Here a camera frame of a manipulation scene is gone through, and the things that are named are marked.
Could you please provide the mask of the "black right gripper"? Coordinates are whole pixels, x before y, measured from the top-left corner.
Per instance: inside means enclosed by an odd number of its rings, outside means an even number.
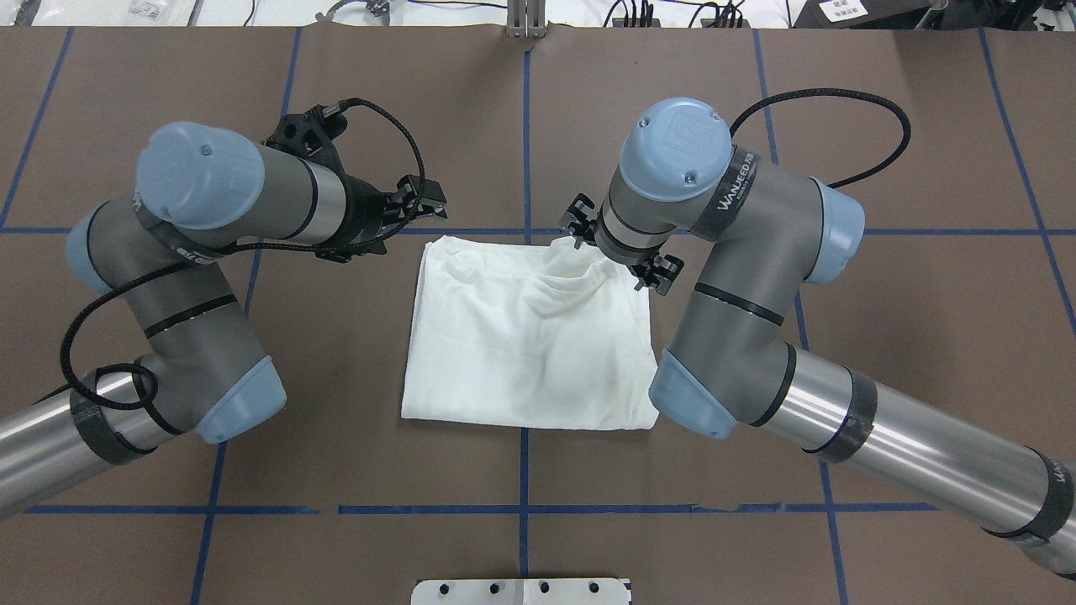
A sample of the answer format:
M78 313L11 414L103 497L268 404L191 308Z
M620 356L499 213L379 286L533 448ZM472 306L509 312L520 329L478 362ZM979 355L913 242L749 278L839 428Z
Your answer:
M660 248L667 241L663 234L653 242L653 234L643 234L642 244L634 247L625 236L618 236L614 226L623 227L614 212L607 213L585 194L578 194L560 219L562 231L572 238L575 250L595 248L608 261L623 265L636 279L635 290L653 290L665 295L683 270L684 263L672 255L662 255Z

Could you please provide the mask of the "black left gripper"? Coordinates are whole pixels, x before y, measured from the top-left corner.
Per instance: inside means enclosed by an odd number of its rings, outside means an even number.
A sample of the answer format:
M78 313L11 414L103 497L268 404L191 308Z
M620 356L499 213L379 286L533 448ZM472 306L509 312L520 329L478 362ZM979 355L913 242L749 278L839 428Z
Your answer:
M332 236L315 247L322 261L346 263L357 255L384 255L384 241L415 219L447 219L441 184L404 175L396 191L382 192L357 177L345 177L345 219Z

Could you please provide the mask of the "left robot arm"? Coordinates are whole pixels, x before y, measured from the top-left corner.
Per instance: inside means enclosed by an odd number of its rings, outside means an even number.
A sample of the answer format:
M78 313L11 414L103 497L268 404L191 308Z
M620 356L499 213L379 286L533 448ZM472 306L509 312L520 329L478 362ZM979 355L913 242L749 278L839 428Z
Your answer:
M134 191L82 219L71 269L98 293L61 344L65 386L3 421L3 517L195 432L223 444L284 409L286 393L220 261L240 240L279 241L323 261L383 254L412 219L445 219L441 184L404 175L382 192L346 175L334 146L343 118L285 116L261 143L193 122L142 150ZM73 338L122 299L150 353L77 371Z

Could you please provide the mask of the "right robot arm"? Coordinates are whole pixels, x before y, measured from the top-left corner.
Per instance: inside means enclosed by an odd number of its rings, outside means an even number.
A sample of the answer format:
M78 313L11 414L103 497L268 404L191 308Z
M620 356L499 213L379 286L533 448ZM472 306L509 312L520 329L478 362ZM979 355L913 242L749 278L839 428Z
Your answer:
M976 428L781 337L803 324L799 292L843 275L865 212L838 185L795 175L737 145L719 112L669 98L642 112L600 203L577 195L561 226L666 294L683 261L662 253L684 230L711 244L649 398L710 438L766 430L977 524L1068 581L1075 568L1073 467Z

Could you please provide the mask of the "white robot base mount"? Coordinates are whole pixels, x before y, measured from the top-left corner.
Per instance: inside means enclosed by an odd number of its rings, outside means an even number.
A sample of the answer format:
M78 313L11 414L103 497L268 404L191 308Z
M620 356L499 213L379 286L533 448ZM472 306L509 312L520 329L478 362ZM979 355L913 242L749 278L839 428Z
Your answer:
M629 579L612 577L430 579L411 604L633 604Z

